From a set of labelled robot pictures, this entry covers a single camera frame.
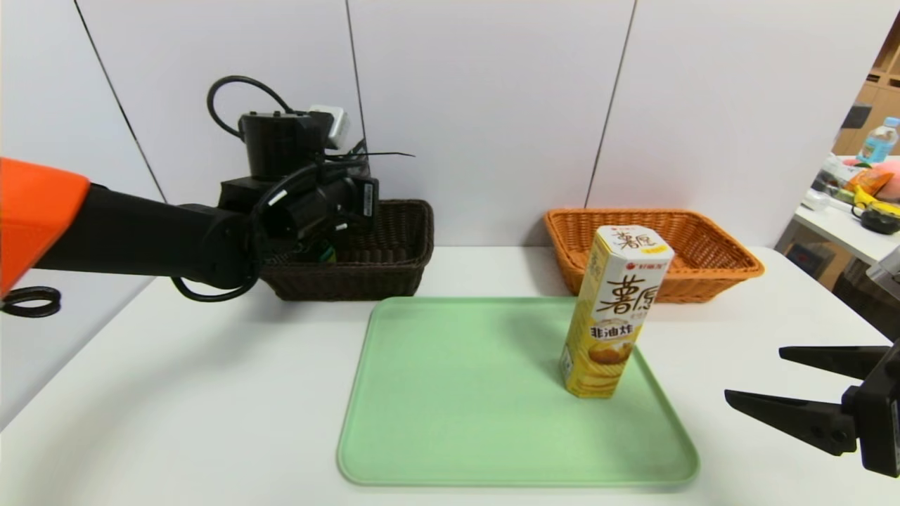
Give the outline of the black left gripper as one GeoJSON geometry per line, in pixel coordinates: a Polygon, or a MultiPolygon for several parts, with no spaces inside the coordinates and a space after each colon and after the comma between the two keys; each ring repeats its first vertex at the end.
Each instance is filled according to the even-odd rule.
{"type": "Polygon", "coordinates": [[[316,176],[314,235],[368,231],[378,208],[379,182],[362,176],[316,176]]]}

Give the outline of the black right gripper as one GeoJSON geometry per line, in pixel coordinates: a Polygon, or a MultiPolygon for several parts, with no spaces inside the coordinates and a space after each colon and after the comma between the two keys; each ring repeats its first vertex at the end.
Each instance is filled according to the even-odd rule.
{"type": "Polygon", "coordinates": [[[858,436],[863,467],[897,478],[898,342],[891,348],[785,346],[778,353],[784,360],[863,381],[849,387],[841,403],[726,389],[729,406],[833,457],[856,452],[858,436]]]}

